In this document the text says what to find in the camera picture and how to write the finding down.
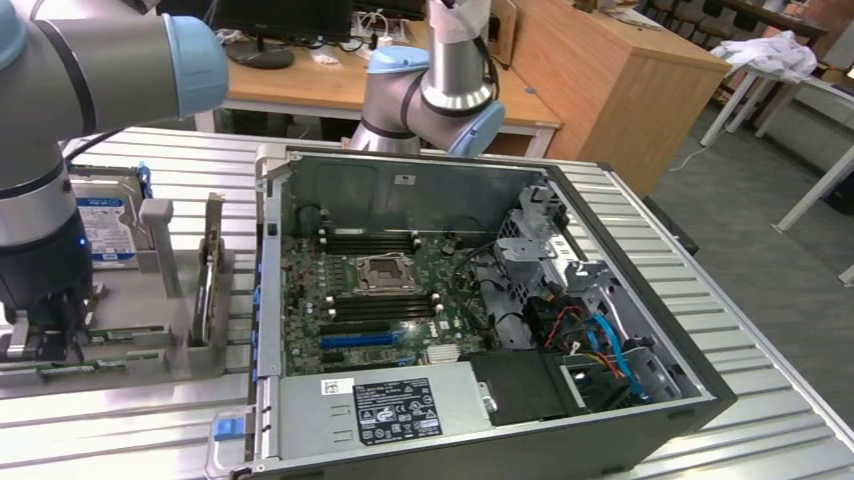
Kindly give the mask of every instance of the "robotic arm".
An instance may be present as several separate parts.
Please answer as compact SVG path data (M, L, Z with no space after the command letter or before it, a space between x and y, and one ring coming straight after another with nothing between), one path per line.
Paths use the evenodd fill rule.
M353 150L417 154L420 138L451 155L480 155L497 134L504 107L480 31L488 0L428 0L432 55L411 47L377 49L368 65Z
M209 110L228 70L195 18L42 20L16 6L0 0L0 361L62 361L81 359L92 263L57 142Z

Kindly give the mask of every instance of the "motherboard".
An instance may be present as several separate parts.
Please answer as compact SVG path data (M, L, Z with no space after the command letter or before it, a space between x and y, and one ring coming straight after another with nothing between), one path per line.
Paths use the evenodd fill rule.
M471 251L449 232L284 236L287 375L452 362L485 350L479 283L456 268Z

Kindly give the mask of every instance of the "open computer tower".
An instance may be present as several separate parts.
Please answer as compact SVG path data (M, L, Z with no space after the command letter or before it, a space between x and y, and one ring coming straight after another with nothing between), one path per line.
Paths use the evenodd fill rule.
M259 155L253 475L590 478L734 402L559 162Z

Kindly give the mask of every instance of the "power supply label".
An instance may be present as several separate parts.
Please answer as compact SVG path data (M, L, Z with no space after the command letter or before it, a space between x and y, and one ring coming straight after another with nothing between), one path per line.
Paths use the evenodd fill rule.
M121 222L127 209L119 198L77 198L92 260L129 260L136 254L131 228Z
M441 435L425 378L353 385L359 439L367 446Z

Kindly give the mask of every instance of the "black label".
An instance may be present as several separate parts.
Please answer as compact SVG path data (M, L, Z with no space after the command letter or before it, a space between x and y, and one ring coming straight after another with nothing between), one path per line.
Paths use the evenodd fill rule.
M441 435L439 411L425 378L355 385L361 443L384 443Z

